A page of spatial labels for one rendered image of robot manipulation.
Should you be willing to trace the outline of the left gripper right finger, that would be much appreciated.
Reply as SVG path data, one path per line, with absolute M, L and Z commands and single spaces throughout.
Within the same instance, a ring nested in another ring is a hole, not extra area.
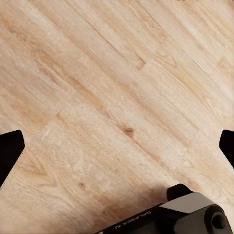
M 219 141 L 219 147 L 234 168 L 234 132 L 233 131 L 230 130 L 222 131 Z

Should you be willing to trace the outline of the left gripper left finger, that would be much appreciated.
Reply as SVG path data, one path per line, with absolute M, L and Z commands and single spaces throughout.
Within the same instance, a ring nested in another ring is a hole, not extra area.
M 25 148 L 21 130 L 0 135 L 0 187 Z

